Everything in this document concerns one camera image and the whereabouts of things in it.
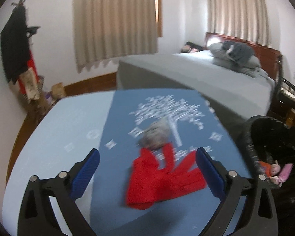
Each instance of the curtain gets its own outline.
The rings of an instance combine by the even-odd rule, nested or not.
[[[209,0],[208,29],[268,46],[269,24],[265,0]]]
[[[157,52],[155,0],[73,0],[78,71],[94,61]]]

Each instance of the gray bedsheet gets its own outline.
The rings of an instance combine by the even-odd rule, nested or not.
[[[215,109],[233,138],[255,115],[266,115],[274,81],[214,65],[210,51],[195,54],[127,56],[117,71],[118,89],[189,88],[198,90]]]

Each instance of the red fabric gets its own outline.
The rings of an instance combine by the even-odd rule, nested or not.
[[[32,68],[33,69],[33,71],[35,73],[35,76],[36,76],[36,81],[38,82],[39,78],[38,78],[38,74],[37,74],[37,70],[36,70],[36,66],[35,66],[35,63],[34,63],[32,52],[29,51],[29,54],[30,54],[30,60],[27,61],[27,68]],[[22,94],[26,94],[25,86],[24,86],[24,84],[23,84],[23,82],[21,81],[20,78],[18,79],[18,84],[20,86],[20,92]]]
[[[271,170],[271,164],[269,163],[266,163],[266,162],[263,162],[263,161],[259,161],[260,165],[265,169],[265,174],[268,176],[268,177],[271,177],[271,173],[270,173],[270,170]]]
[[[163,147],[165,168],[158,169],[159,163],[148,149],[141,149],[141,156],[134,160],[126,195],[126,204],[145,210],[157,201],[177,198],[205,188],[205,179],[199,168],[189,171],[195,163],[196,152],[189,153],[174,169],[172,145]]]

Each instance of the wooden headboard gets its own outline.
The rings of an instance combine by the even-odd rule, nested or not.
[[[254,49],[256,57],[260,60],[262,69],[268,73],[269,77],[271,77],[274,80],[276,79],[278,73],[278,61],[281,61],[280,51],[236,37],[216,33],[206,33],[205,48],[208,49],[208,46],[210,46],[212,43],[224,41],[235,41],[248,44],[250,47]]]

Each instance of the pillow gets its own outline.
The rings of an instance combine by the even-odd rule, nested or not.
[[[259,75],[260,68],[247,68],[247,67],[238,67],[235,62],[231,60],[220,59],[218,57],[213,58],[213,64],[233,70],[234,72],[242,73],[248,75],[252,78],[257,78]]]
[[[252,56],[247,64],[244,65],[244,67],[248,67],[248,68],[261,68],[261,64],[260,64],[260,60],[256,57],[256,56]]]
[[[224,59],[224,60],[231,60],[226,51],[222,48],[223,43],[213,43],[209,46],[209,50],[212,52],[214,57]],[[247,64],[244,65],[244,67],[248,68],[261,68],[260,60],[256,56],[252,56]]]
[[[222,48],[222,43],[213,43],[209,46],[209,50],[212,52],[214,57],[224,59],[224,60],[230,60],[228,55],[226,54],[226,51]]]

